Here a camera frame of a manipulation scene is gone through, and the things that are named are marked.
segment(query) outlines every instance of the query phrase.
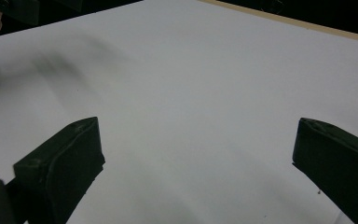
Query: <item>dark background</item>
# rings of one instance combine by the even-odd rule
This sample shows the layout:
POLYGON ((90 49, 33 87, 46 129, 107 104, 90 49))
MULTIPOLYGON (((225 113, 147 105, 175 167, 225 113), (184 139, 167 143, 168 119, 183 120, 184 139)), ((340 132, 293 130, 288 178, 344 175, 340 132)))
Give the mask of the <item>dark background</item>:
MULTIPOLYGON (((53 0, 40 0, 39 24, 37 26, 42 26, 57 21, 64 21, 74 17, 106 10, 112 7, 120 7, 139 1, 140 0, 83 0, 83 7, 79 12, 53 0)), ((2 17, 2 23, 4 25, 0 35, 35 27, 13 20, 5 15, 2 17)))
POLYGON ((358 34, 358 0, 221 0, 358 34))

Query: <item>white surface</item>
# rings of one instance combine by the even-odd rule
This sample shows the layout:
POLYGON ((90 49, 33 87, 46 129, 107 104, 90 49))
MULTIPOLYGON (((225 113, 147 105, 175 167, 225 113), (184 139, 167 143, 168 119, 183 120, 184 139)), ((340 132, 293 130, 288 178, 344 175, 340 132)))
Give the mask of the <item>white surface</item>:
POLYGON ((301 117, 358 135, 358 41, 193 0, 0 37, 0 177, 100 120, 104 171, 69 223, 332 224, 292 164, 301 117))

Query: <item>white tabletop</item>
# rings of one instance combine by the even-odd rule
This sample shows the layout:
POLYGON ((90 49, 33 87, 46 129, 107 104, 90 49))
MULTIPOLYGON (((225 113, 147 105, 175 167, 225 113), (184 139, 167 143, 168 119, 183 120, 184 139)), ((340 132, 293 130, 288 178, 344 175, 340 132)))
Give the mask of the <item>white tabletop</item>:
POLYGON ((0 178, 93 116, 106 164, 68 223, 333 224, 292 152, 301 117, 358 136, 358 40, 195 0, 0 36, 0 178))

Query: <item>white table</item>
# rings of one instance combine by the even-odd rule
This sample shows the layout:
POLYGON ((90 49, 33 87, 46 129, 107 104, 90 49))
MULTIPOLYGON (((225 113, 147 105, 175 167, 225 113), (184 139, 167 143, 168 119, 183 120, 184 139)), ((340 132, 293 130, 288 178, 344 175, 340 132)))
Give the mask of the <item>white table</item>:
POLYGON ((195 0, 0 36, 0 178, 97 116, 106 164, 68 223, 333 224, 297 122, 358 136, 358 40, 195 0))

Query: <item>wooden edge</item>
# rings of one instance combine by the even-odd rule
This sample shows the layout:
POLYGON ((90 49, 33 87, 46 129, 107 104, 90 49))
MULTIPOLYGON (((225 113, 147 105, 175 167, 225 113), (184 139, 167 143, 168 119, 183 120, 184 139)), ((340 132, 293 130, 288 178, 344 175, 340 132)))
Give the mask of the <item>wooden edge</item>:
POLYGON ((326 27, 326 26, 322 26, 322 25, 317 25, 317 24, 310 23, 310 22, 298 21, 298 20, 294 20, 291 18, 278 16, 278 15, 263 12, 263 11, 258 11, 258 10, 251 9, 248 7, 240 7, 240 6, 232 5, 230 3, 220 2, 220 1, 216 1, 216 0, 199 0, 199 1, 208 3, 208 4, 213 4, 213 5, 220 6, 220 7, 230 8, 230 9, 233 9, 236 11, 245 12, 248 14, 252 14, 252 15, 266 18, 266 19, 273 20, 273 21, 280 21, 280 22, 299 26, 299 27, 306 28, 306 29, 324 32, 324 33, 327 33, 330 35, 339 35, 339 36, 347 37, 350 39, 358 40, 358 34, 347 32, 347 31, 342 31, 342 30, 338 30, 338 29, 334 29, 334 28, 330 28, 330 27, 326 27))

